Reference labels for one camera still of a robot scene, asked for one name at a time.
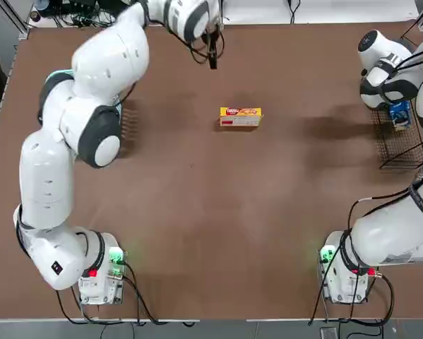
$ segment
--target black cable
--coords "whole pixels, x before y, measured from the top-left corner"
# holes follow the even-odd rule
[[[373,278],[373,280],[371,281],[371,284],[367,288],[367,293],[365,293],[365,298],[362,301],[364,300],[368,301],[368,296],[371,293],[371,290],[373,289],[375,282],[376,282],[376,278]]]
[[[182,322],[182,324],[188,328],[194,327],[196,325],[196,323],[192,322],[192,323],[187,323],[185,321]]]
[[[352,315],[354,314],[355,295],[357,294],[357,286],[359,285],[359,273],[360,273],[360,264],[357,265],[357,277],[355,278],[355,288],[354,288],[354,295],[352,296],[349,321],[352,320]]]
[[[134,331],[134,326],[133,326],[133,323],[129,323],[130,325],[131,325],[131,330],[133,331],[133,339],[136,339],[136,332]],[[105,329],[106,329],[106,327],[108,327],[108,325],[105,325],[104,327],[103,327],[103,329],[101,330],[101,333],[100,333],[100,339],[102,339],[103,338],[103,333],[105,332]]]
[[[316,296],[315,308],[314,308],[313,314],[311,315],[310,320],[308,322],[308,325],[309,326],[311,326],[312,323],[315,320],[316,311],[318,310],[319,298],[320,298],[321,293],[323,292],[323,288],[324,288],[324,282],[326,281],[327,274],[329,273],[330,267],[332,266],[333,261],[337,257],[337,254],[338,254],[339,250],[341,249],[341,246],[342,246],[342,242],[340,242],[340,244],[338,245],[338,247],[335,250],[335,253],[334,253],[332,259],[329,262],[329,266],[327,267],[326,271],[324,272],[324,276],[322,277],[321,284],[319,286],[318,295]]]
[[[206,60],[208,60],[208,53],[209,50],[207,50],[207,54],[202,53],[200,50],[196,49],[193,47],[192,44],[188,44],[185,41],[183,41],[178,35],[175,34],[174,31],[172,31],[168,26],[166,26],[164,23],[162,23],[161,21],[158,20],[152,20],[151,23],[154,23],[156,25],[161,25],[162,27],[164,27],[170,34],[172,34],[174,37],[176,37],[184,46],[188,47],[189,50],[191,50],[192,52],[196,53],[197,55],[200,55],[203,58],[206,58]],[[224,49],[225,49],[225,40],[224,40],[224,35],[222,32],[219,32],[219,36],[222,39],[222,50],[220,53],[218,53],[217,59],[219,59],[223,54],[224,54]]]
[[[70,27],[75,26],[73,23],[69,23],[68,21],[65,21],[64,17],[60,14],[60,12],[58,13],[57,16],[65,25],[70,26]]]
[[[206,64],[206,62],[208,61],[208,58],[205,57],[203,58],[203,60],[198,60],[196,55],[194,54],[195,52],[193,52],[192,49],[190,49],[189,52],[191,53],[192,59],[194,59],[197,64],[203,65]]]
[[[134,273],[133,268],[127,262],[125,262],[124,265],[130,270],[131,275],[133,276],[134,286],[136,286],[136,288],[137,288],[138,284],[136,282],[136,274]],[[140,315],[140,311],[139,311],[139,298],[138,298],[137,304],[136,304],[136,312],[137,312],[137,318],[136,318],[137,325],[138,326],[144,326],[145,322],[141,323],[141,315]]]
[[[395,290],[393,289],[393,285],[390,280],[384,274],[381,276],[381,279],[387,283],[388,289],[390,290],[390,306],[388,308],[386,316],[384,316],[384,318],[378,323],[367,323],[366,321],[361,321],[357,319],[351,319],[351,322],[358,323],[359,325],[363,325],[366,327],[384,326],[388,323],[388,321],[392,317],[393,309],[395,308]]]
[[[64,315],[65,319],[67,319],[70,323],[72,323],[74,325],[84,325],[84,324],[89,324],[89,323],[97,324],[97,325],[119,325],[120,323],[124,323],[123,321],[95,321],[95,320],[90,319],[88,316],[86,317],[85,314],[83,314],[83,315],[86,317],[86,319],[88,321],[81,321],[81,322],[74,321],[65,312],[64,305],[62,304],[61,295],[59,294],[59,291],[55,290],[55,292],[56,292],[57,301],[59,303],[59,307],[61,308],[62,314]]]
[[[406,34],[408,34],[409,33],[409,31],[411,30],[411,29],[413,29],[413,27],[415,27],[415,25],[416,24],[418,24],[418,22],[421,20],[423,18],[423,12],[422,12],[422,14],[420,14],[419,16],[418,16],[418,18],[414,21],[414,23],[401,35],[401,37],[405,37],[406,36]]]
[[[58,28],[61,28],[61,27],[62,27],[61,23],[59,22],[59,20],[57,19],[57,17],[56,17],[56,16],[53,16],[53,17],[52,17],[52,19],[53,19],[53,21],[56,23],[56,26],[57,26]]]
[[[422,65],[422,64],[423,64],[423,60],[418,61],[418,62],[416,62],[415,64],[409,64],[409,65],[407,65],[407,66],[397,67],[397,68],[394,70],[394,72],[393,72],[390,76],[392,76],[392,75],[396,74],[396,73],[397,73],[397,72],[399,72],[399,71],[404,71],[405,69],[411,69],[412,67],[416,67],[416,66],[419,66],[419,65]]]
[[[131,279],[129,279],[129,278],[128,278],[128,277],[126,277],[126,276],[124,276],[124,277],[123,277],[123,279],[124,279],[124,281],[125,281],[126,283],[128,283],[130,286],[132,286],[132,288],[133,288],[134,292],[136,293],[137,298],[139,298],[139,300],[141,301],[142,306],[143,306],[143,308],[144,308],[144,310],[145,310],[145,313],[147,314],[147,317],[150,319],[150,321],[151,321],[152,323],[154,323],[155,325],[165,325],[165,324],[167,324],[167,323],[168,323],[167,321],[158,321],[157,319],[155,319],[155,318],[152,316],[152,314],[150,313],[150,311],[148,311],[147,304],[145,303],[145,300],[143,299],[143,297],[142,297],[141,293],[139,292],[139,290],[138,290],[138,288],[136,287],[136,285],[134,285],[134,283],[131,281]]]
[[[100,333],[100,339],[103,338],[103,333],[105,332],[106,327],[107,325],[103,326],[103,329],[101,330],[101,333]]]
[[[388,201],[388,202],[386,202],[386,203],[383,203],[382,205],[376,206],[376,207],[375,207],[375,208],[373,208],[372,210],[369,210],[368,212],[366,212],[366,213],[364,214],[364,217],[365,217],[365,216],[367,216],[367,215],[370,215],[370,214],[372,214],[372,213],[376,212],[377,210],[380,210],[380,209],[382,209],[382,208],[384,208],[384,207],[387,207],[387,206],[393,205],[394,203],[397,203],[398,201],[403,200],[403,199],[404,199],[404,198],[406,198],[407,196],[409,196],[409,193],[403,194],[402,196],[399,196],[399,197],[397,197],[396,199],[393,199],[392,201]]]
[[[404,60],[402,60],[397,66],[396,66],[396,69],[399,69],[405,62],[408,62],[409,60],[412,60],[412,59],[416,59],[417,57],[420,57],[420,56],[422,56],[423,55],[423,50],[421,51],[421,52],[418,52],[418,53],[414,53],[414,54],[412,54],[411,56],[409,56],[408,58],[406,58],[406,59],[404,59]]]
[[[403,39],[406,39],[408,42],[410,42],[411,44],[413,44],[414,46],[418,47],[418,44],[416,44],[415,42],[413,42],[411,39],[409,39],[408,37],[403,37]]]
[[[56,290],[55,292],[56,292],[56,296],[57,296],[57,301],[59,302],[59,306],[61,307],[62,314],[64,315],[65,319],[68,320],[68,322],[70,322],[74,325],[87,325],[87,324],[89,324],[87,321],[77,322],[77,321],[70,319],[70,317],[67,316],[67,313],[65,313],[64,306],[62,305],[61,296],[59,294],[59,291]]]
[[[26,23],[26,22],[25,22],[25,24],[26,24],[26,25],[28,25],[28,26],[29,26],[29,27],[31,27],[31,28],[38,28],[38,26],[35,26],[35,25],[33,25],[32,23]]]
[[[290,2],[288,1],[288,5],[290,6],[290,12],[291,12],[291,18],[290,18],[290,24],[293,24],[294,21],[296,20],[296,11],[299,8],[299,6],[301,6],[301,0],[299,0],[299,2],[297,3],[296,7],[294,8],[294,10],[291,9],[291,5]]]
[[[73,289],[73,286],[70,287],[71,289],[71,293],[73,294],[73,299],[75,300],[75,304],[78,307],[78,309],[81,311],[81,313],[83,312],[83,309],[81,308],[78,300],[76,299],[76,294],[75,294],[75,290]]]
[[[23,240],[21,239],[21,233],[20,233],[20,223],[16,222],[16,239],[18,240],[18,245],[20,245],[20,248],[23,250],[23,252],[26,254],[26,256],[29,257],[28,251],[26,251],[25,245],[23,244]]]
[[[84,233],[84,232],[77,232],[76,235],[82,235],[82,236],[84,236],[84,239],[85,239],[85,253],[84,253],[84,256],[87,256],[88,253],[89,253],[89,238],[88,238],[87,234]]]
[[[380,335],[383,336],[383,326],[379,326],[379,333],[373,334],[373,333],[362,333],[362,332],[352,332],[346,336],[346,339],[349,339],[351,335],[365,335],[366,337],[379,337]]]
[[[126,99],[128,99],[129,95],[133,92],[133,90],[134,90],[134,88],[135,88],[135,87],[136,87],[136,83],[134,83],[134,84],[131,86],[131,88],[129,89],[129,91],[127,92],[127,94],[124,96],[124,98],[123,98],[122,100],[120,100],[118,103],[114,104],[114,107],[117,107],[117,106],[119,106],[119,105],[123,104],[123,103],[124,103],[124,101],[125,101]]]

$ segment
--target cable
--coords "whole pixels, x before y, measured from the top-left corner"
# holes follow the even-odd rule
[[[21,250],[26,254],[26,256],[29,257],[29,253],[28,251],[26,251],[26,248],[23,244],[23,240],[21,239],[20,223],[18,221],[16,222],[15,230],[16,230],[16,239],[18,240],[18,245],[20,245]]]
[[[357,294],[357,286],[359,285],[359,273],[360,273],[360,264],[357,265],[357,277],[355,278],[355,287],[354,287],[354,294],[352,296],[351,312],[350,312],[349,320],[352,319],[352,315],[354,314],[355,295]]]
[[[419,65],[422,65],[422,64],[423,64],[423,60],[418,61],[418,62],[416,62],[415,64],[410,64],[410,65],[403,66],[403,67],[397,67],[397,68],[394,70],[394,72],[393,72],[390,76],[392,76],[392,75],[396,74],[396,73],[397,73],[397,72],[399,72],[399,71],[403,71],[403,70],[405,70],[405,69],[411,69],[412,67],[416,67],[416,66],[419,66]]]
[[[366,337],[379,337],[380,335],[383,336],[383,326],[379,326],[379,333],[372,334],[372,333],[362,333],[362,332],[352,332],[346,336],[346,339],[349,339],[351,335],[365,335]]]
[[[127,262],[125,262],[124,265],[130,270],[131,275],[133,276],[134,286],[136,286],[136,288],[137,288],[138,284],[136,282],[136,274],[134,273],[133,268]],[[139,298],[138,298],[137,304],[136,304],[136,312],[137,312],[137,318],[136,318],[137,325],[138,326],[144,326],[145,322],[141,323],[141,315],[140,315],[140,311],[139,311]]]
[[[61,25],[61,23],[59,22],[59,20],[57,19],[57,17],[56,17],[56,16],[53,16],[52,18],[53,18],[53,21],[56,23],[56,26],[57,26],[58,28],[61,28],[61,27],[62,27],[62,25]]]
[[[161,25],[162,27],[164,27],[170,34],[172,34],[174,37],[176,37],[184,46],[186,46],[190,51],[196,53],[197,55],[206,58],[206,60],[208,60],[209,58],[209,48],[207,50],[207,54],[202,53],[199,49],[196,49],[193,47],[192,44],[188,44],[185,41],[183,41],[178,35],[175,34],[174,31],[172,31],[168,26],[166,26],[163,22],[158,21],[158,20],[152,20],[150,23],[154,23],[156,25]],[[224,40],[224,35],[221,31],[219,31],[219,36],[222,39],[222,49],[220,51],[220,53],[218,53],[217,55],[217,59],[219,59],[223,54],[224,54],[224,49],[225,49],[225,40]],[[196,57],[194,57],[194,61],[196,61],[198,64],[204,64],[205,62],[198,62],[198,60],[196,59]]]
[[[123,98],[122,100],[120,100],[118,103],[114,104],[114,107],[117,107],[117,106],[119,106],[119,105],[123,104],[123,103],[124,103],[124,101],[125,101],[126,99],[128,99],[129,95],[133,92],[133,90],[134,90],[134,88],[135,88],[135,87],[136,87],[136,83],[134,83],[134,84],[131,86],[131,88],[129,89],[129,91],[127,92],[127,94],[124,96],[124,98]]]
[[[145,310],[145,313],[147,314],[147,317],[150,319],[150,321],[151,321],[152,323],[154,323],[155,325],[165,325],[165,324],[167,324],[168,322],[166,322],[166,321],[158,321],[157,319],[155,319],[155,318],[152,316],[152,314],[150,313],[150,311],[148,311],[147,304],[145,303],[145,300],[142,298],[141,293],[139,292],[139,290],[138,290],[138,288],[136,287],[136,285],[134,285],[134,283],[131,281],[131,279],[129,279],[129,278],[128,278],[128,277],[126,277],[126,276],[124,276],[124,277],[123,277],[123,279],[124,279],[124,281],[125,281],[126,283],[128,283],[128,284],[129,284],[130,286],[132,286],[132,288],[134,289],[134,292],[136,293],[137,298],[141,301],[142,306],[143,306],[143,308],[144,308],[144,310]]]
[[[423,18],[423,12],[422,12],[422,14],[420,14],[419,16],[418,16],[418,18],[414,21],[414,23],[401,35],[401,38],[403,38],[403,37],[405,37],[406,36],[406,34],[408,34],[409,33],[409,31],[411,30],[411,29],[413,29],[413,27],[415,27],[415,25],[416,24],[418,24],[418,22],[421,20]]]
[[[324,276],[323,276],[323,278],[321,280],[321,284],[319,286],[318,295],[316,296],[315,308],[314,308],[313,314],[311,315],[310,320],[308,322],[308,325],[309,326],[311,326],[312,323],[315,320],[316,311],[318,310],[319,297],[321,296],[321,293],[323,292],[324,282],[326,281],[327,274],[329,273],[330,267],[332,266],[333,261],[337,257],[337,254],[338,254],[339,250],[341,249],[341,246],[342,246],[342,242],[340,242],[340,244],[338,245],[337,249],[335,250],[335,254],[333,255],[332,259],[330,260],[329,266],[327,267],[327,270],[325,271]]]
[[[403,39],[406,39],[408,42],[410,42],[411,44],[413,44],[414,46],[418,47],[418,44],[416,44],[415,42],[413,42],[411,39],[409,39],[408,37],[403,37]]]
[[[119,325],[120,323],[124,323],[123,321],[95,321],[95,320],[90,319],[88,316],[85,316],[88,321],[81,321],[81,322],[74,321],[65,312],[64,305],[62,304],[61,295],[59,294],[59,291],[55,290],[55,292],[56,292],[57,301],[59,303],[59,307],[61,308],[62,314],[68,320],[68,322],[70,322],[74,325],[84,325],[84,324],[89,324],[89,323],[97,324],[97,325]]]
[[[136,332],[134,331],[134,326],[133,326],[133,323],[129,323],[130,325],[131,325],[131,330],[133,331],[133,339],[136,339]],[[109,324],[108,325],[105,325],[104,327],[103,327],[103,329],[101,330],[101,333],[100,333],[100,339],[102,339],[103,338],[103,333],[105,332],[105,329],[106,329],[106,327],[108,327],[109,326]]]
[[[421,52],[418,52],[418,53],[415,53],[415,54],[413,54],[413,55],[411,55],[411,56],[409,56],[408,58],[406,58],[406,59],[404,59],[404,60],[402,60],[397,66],[396,66],[396,69],[399,69],[405,62],[408,62],[409,60],[412,60],[412,59],[416,59],[417,57],[420,57],[420,56],[422,56],[423,55],[423,50],[421,51]]]
[[[76,235],[82,235],[85,239],[85,253],[84,256],[87,256],[89,253],[89,238],[85,232],[77,232]]]
[[[390,280],[384,274],[381,275],[381,279],[387,283],[388,289],[390,290],[390,306],[388,307],[386,316],[384,316],[384,318],[378,323],[367,323],[366,321],[361,321],[357,319],[351,319],[351,322],[358,323],[359,325],[363,325],[366,327],[384,326],[388,323],[388,321],[392,317],[393,309],[395,308],[395,290],[393,289],[393,285]]]
[[[288,7],[290,8],[290,12],[291,12],[291,18],[290,18],[290,25],[292,25],[295,21],[295,15],[296,15],[296,11],[299,8],[299,6],[301,6],[301,0],[299,0],[299,2],[297,3],[296,7],[294,8],[294,10],[291,8],[291,0],[287,0],[288,2]]]
[[[194,327],[196,325],[196,323],[192,322],[192,323],[187,323],[185,321],[182,322],[182,324],[188,328]]]

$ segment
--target power cord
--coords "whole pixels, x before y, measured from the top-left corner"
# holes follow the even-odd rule
[[[59,291],[55,291],[56,292],[56,296],[57,296],[57,301],[59,303],[59,307],[61,309],[62,314],[64,315],[64,317],[68,320],[68,322],[74,324],[74,325],[84,325],[84,324],[94,324],[94,325],[119,325],[121,323],[124,323],[121,320],[118,321],[96,321],[96,320],[92,320],[91,318],[89,318],[85,313],[83,313],[86,321],[74,321],[73,319],[71,319],[67,313],[65,312],[64,309],[64,305],[62,304],[62,300],[61,300],[61,295],[59,294]]]
[[[298,1],[296,7],[294,9],[292,9],[292,0],[287,0],[288,3],[288,7],[290,8],[290,13],[291,13],[291,18],[290,18],[290,25],[292,25],[293,23],[295,23],[295,15],[296,15],[296,11],[299,8],[299,6],[301,6],[301,0]]]
[[[123,264],[130,270],[131,275],[133,277],[134,282],[132,282],[128,277],[124,276],[123,279],[126,283],[128,283],[134,290],[135,294],[136,294],[136,299],[138,302],[138,308],[139,308],[139,301],[141,301],[142,307],[145,311],[145,314],[147,314],[147,317],[150,319],[150,321],[155,324],[155,325],[166,325],[169,322],[168,321],[159,321],[157,319],[155,319],[155,317],[150,313],[150,311],[148,311],[147,308],[147,304],[145,303],[145,300],[142,297],[141,292],[139,291],[137,284],[136,284],[136,274],[134,273],[133,268],[130,266],[129,263],[127,262],[123,262]],[[191,322],[191,323],[187,323],[187,322],[182,322],[182,324],[188,328],[193,327],[196,325],[196,323]]]
[[[134,326],[133,326],[133,323],[129,323],[130,325],[131,325],[131,330],[133,331],[133,339],[136,339],[136,332],[134,331]],[[106,330],[106,328],[108,327],[108,325],[105,325],[104,327],[103,327],[103,329],[101,330],[101,333],[100,333],[100,339],[102,339],[103,338],[103,333],[105,332],[105,330]]]
[[[136,282],[136,274],[134,273],[133,268],[127,263],[125,263],[125,266],[130,270],[131,276],[133,277],[134,286],[136,286],[136,288],[137,288],[138,285],[137,285],[137,282]],[[140,315],[140,310],[139,310],[139,298],[137,299],[136,313],[137,313],[137,324],[139,326],[144,326],[146,323],[145,322],[141,323],[141,315]]]
[[[411,29],[413,29],[413,27],[416,26],[416,24],[418,24],[418,22],[423,19],[423,12],[422,14],[420,14],[418,16],[418,18],[414,21],[414,23],[401,35],[401,39],[405,38],[407,41],[409,41],[410,43],[414,44],[415,46],[417,46],[417,44],[415,44],[413,41],[409,40],[406,35],[411,31]]]
[[[341,338],[340,329],[341,329],[341,323],[338,324],[338,339]],[[379,326],[379,333],[373,334],[373,333],[363,333],[363,332],[351,332],[348,335],[346,335],[346,339],[351,338],[352,335],[364,335],[366,337],[379,337],[381,335],[383,339],[383,326]]]

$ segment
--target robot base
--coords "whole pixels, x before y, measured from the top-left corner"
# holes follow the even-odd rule
[[[80,278],[78,281],[81,294],[81,304],[103,305],[121,304],[123,298],[125,266],[118,265],[113,260],[124,260],[125,254],[120,249],[117,240],[109,233],[101,233],[105,241],[105,256],[102,265],[96,271],[96,276]]]
[[[321,271],[321,279],[324,279],[324,274],[328,269],[329,262],[340,245],[342,234],[343,232],[341,231],[332,232],[320,251],[319,269]],[[367,293],[368,275],[359,276],[357,291],[355,291],[356,281],[357,275],[346,268],[339,251],[329,268],[324,283],[324,299],[337,304],[351,304],[352,300],[354,300],[355,304],[362,303]]]

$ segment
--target blue package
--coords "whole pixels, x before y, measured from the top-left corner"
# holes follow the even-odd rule
[[[402,101],[398,104],[389,105],[388,113],[396,131],[404,131],[412,124],[412,113],[409,101]]]

